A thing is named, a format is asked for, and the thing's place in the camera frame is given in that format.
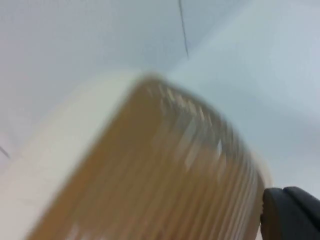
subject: black object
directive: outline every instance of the black object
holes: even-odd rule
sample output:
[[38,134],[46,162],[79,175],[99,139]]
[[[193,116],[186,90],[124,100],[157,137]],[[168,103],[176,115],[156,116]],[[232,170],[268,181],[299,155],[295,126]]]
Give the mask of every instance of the black object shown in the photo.
[[263,240],[320,240],[320,200],[295,186],[267,188],[260,221]]

